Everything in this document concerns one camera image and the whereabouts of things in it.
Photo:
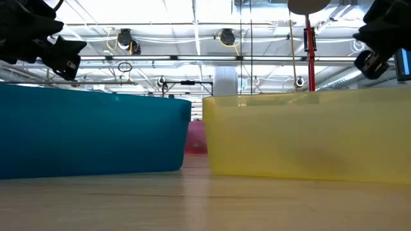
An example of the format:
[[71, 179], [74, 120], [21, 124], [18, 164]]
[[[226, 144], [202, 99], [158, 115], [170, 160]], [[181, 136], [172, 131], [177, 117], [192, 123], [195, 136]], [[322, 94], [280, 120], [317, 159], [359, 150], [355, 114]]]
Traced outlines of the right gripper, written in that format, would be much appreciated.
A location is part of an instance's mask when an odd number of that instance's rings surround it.
[[[411, 0], [374, 0], [365, 14], [365, 23], [354, 35], [374, 51], [403, 48], [411, 51]], [[370, 80], [378, 79], [388, 68], [389, 56], [362, 51], [354, 66]]]

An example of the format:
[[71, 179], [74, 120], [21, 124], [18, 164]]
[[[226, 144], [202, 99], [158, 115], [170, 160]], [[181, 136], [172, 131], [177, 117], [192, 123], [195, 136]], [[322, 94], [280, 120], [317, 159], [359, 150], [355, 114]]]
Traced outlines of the pink translucent plastic bin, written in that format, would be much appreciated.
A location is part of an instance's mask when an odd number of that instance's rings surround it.
[[207, 154], [207, 141], [203, 121], [192, 121], [189, 123], [185, 154]]

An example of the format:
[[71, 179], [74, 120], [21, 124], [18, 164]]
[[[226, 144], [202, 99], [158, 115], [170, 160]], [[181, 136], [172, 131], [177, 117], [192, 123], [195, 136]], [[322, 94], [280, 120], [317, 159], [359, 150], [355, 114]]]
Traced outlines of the yellow translucent plastic bin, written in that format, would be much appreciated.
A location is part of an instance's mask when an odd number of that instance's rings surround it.
[[203, 100], [213, 173], [411, 184], [411, 87]]

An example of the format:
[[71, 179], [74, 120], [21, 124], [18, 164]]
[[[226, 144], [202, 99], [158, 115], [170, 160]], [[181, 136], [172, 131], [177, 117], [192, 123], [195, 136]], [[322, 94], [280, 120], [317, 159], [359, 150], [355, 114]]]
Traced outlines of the long ceiling light strip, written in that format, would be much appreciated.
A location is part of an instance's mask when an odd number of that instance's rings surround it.
[[307, 56], [82, 56], [81, 61], [103, 61], [103, 60], [182, 60], [182, 61], [306, 61]]

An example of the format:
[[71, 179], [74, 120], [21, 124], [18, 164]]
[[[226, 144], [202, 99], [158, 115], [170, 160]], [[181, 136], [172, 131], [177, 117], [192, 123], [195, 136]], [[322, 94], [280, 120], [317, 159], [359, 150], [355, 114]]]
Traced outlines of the teal plastic bin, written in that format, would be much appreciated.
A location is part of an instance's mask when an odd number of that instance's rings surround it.
[[191, 103], [0, 85], [0, 179], [176, 171]]

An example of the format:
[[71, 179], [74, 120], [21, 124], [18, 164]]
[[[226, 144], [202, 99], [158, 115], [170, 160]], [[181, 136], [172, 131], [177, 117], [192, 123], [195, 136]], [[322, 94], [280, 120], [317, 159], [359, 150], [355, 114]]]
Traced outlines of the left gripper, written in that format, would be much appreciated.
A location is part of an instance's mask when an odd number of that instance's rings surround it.
[[74, 80], [80, 65], [78, 54], [87, 43], [60, 35], [47, 41], [62, 29], [55, 18], [63, 2], [50, 6], [44, 0], [0, 0], [0, 60], [33, 63], [47, 51], [52, 57], [43, 63], [64, 80]]

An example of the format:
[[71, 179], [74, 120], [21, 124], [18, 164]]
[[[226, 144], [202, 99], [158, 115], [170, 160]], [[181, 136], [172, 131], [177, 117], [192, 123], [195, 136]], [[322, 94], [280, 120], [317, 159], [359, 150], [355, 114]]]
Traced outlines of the red pole stand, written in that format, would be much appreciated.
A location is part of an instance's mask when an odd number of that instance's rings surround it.
[[308, 84], [310, 92], [315, 91], [314, 32], [311, 28], [310, 14], [321, 11], [330, 2], [331, 0], [288, 0], [288, 9], [290, 13], [303, 15], [305, 18], [308, 45]]

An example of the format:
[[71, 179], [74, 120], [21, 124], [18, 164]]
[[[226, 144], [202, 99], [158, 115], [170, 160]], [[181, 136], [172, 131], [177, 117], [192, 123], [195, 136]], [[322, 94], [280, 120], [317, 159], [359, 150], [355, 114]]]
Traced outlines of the dark monitor screen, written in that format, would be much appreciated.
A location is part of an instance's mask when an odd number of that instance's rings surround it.
[[411, 81], [411, 51], [399, 49], [394, 55], [398, 81]]

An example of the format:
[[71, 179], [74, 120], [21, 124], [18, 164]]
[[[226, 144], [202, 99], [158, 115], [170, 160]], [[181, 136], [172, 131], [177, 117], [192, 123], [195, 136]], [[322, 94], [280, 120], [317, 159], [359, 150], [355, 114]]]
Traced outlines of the white column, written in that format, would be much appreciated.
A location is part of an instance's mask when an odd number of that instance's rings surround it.
[[233, 96], [238, 93], [238, 73], [235, 66], [214, 68], [213, 92], [215, 96]]

